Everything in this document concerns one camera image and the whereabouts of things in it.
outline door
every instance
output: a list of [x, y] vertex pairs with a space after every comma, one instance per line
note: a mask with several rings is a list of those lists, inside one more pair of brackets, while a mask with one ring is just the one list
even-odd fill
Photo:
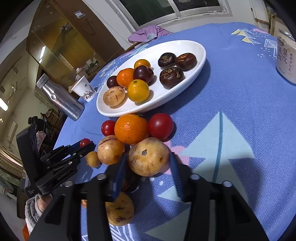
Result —
[[82, 0], [50, 0], [50, 2], [82, 34], [105, 62], [110, 62], [124, 52], [113, 35]]

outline bottle cap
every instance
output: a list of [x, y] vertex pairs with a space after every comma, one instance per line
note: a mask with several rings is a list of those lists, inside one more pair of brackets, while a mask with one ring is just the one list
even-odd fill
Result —
[[37, 81], [36, 86], [39, 89], [42, 89], [42, 87], [46, 84], [46, 82], [48, 81], [48, 76], [46, 74], [43, 74], [40, 79]]

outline plate rim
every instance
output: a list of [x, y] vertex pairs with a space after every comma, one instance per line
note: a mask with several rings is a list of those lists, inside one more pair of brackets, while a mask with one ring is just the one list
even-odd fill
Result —
[[[166, 43], [169, 43], [169, 42], [177, 42], [177, 41], [186, 41], [186, 42], [193, 42], [193, 43], [196, 43], [196, 44], [198, 44], [199, 46], [201, 46], [201, 48], [202, 48], [203, 51], [204, 51], [203, 59], [202, 59], [201, 62], [199, 63], [198, 67], [197, 67], [197, 68], [196, 68], [196, 69], [195, 69], [195, 70], [194, 70], [194, 71], [193, 71], [188, 77], [186, 77], [186, 78], [184, 79], [184, 80], [186, 80], [186, 79], [189, 78], [191, 75], [193, 75], [194, 73], [198, 72], [200, 69], [203, 68], [203, 66], [204, 66], [204, 64], [205, 64], [205, 61], [206, 61], [206, 58], [207, 58], [207, 52], [206, 52], [204, 46], [202, 46], [200, 43], [198, 43], [198, 42], [196, 42], [196, 41], [192, 41], [192, 40], [185, 40], [185, 39], [179, 39], [179, 40], [167, 41], [167, 42], [159, 43], [159, 44], [156, 44], [156, 45], [153, 45], [153, 46], [157, 46], [157, 45], [161, 45], [161, 44], [166, 44]], [[120, 67], [121, 67], [125, 62], [123, 62], [123, 63], [117, 68], [117, 70], [120, 69]], [[98, 112], [99, 112], [100, 114], [102, 114], [102, 115], [104, 115], [104, 116], [107, 116], [107, 117], [118, 117], [118, 116], [122, 116], [122, 115], [126, 115], [126, 114], [133, 114], [133, 113], [136, 113], [136, 112], [142, 111], [142, 110], [147, 109], [148, 107], [150, 107], [150, 106], [152, 106], [152, 105], [155, 105], [155, 104], [161, 102], [162, 99], [163, 99], [163, 97], [166, 98], [166, 97], [168, 97], [168, 96], [174, 94], [174, 93], [177, 92], [179, 89], [181, 89], [186, 83], [187, 83], [187, 81], [185, 81], [185, 82], [184, 82], [184, 81], [180, 82], [179, 84], [175, 85], [173, 88], [169, 89], [169, 91], [167, 91], [167, 92], [165, 92], [164, 94], [162, 94], [162, 95], [156, 97], [155, 99], [153, 99], [153, 102], [148, 101], [148, 102], [146, 102], [146, 103], [143, 103], [142, 105], [139, 105], [138, 107], [135, 107], [135, 108], [132, 108], [132, 109], [129, 109], [129, 110], [125, 110], [125, 111], [115, 112], [115, 113], [105, 113], [105, 112], [103, 112], [102, 110], [100, 110], [100, 108], [98, 107], [98, 101], [99, 101], [99, 96], [100, 96], [100, 92], [99, 92], [99, 93], [98, 93], [98, 96], [97, 96], [97, 99], [96, 99], [96, 108], [97, 108], [97, 110], [98, 110]]]

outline red tomato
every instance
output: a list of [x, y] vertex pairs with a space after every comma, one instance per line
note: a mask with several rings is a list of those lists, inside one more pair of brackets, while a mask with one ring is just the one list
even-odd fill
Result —
[[170, 136], [174, 129], [172, 118], [164, 113], [158, 113], [151, 117], [148, 122], [149, 133], [153, 137], [163, 140]]
[[115, 127], [115, 121], [106, 120], [101, 126], [101, 132], [104, 136], [115, 135], [114, 127]]
[[87, 144], [91, 143], [91, 140], [88, 138], [84, 138], [80, 141], [80, 148], [86, 146]]

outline window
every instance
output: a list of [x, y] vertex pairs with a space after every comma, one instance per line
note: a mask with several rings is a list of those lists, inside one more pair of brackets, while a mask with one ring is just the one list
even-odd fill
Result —
[[176, 18], [208, 12], [225, 12], [222, 0], [108, 0], [113, 1], [135, 29]]

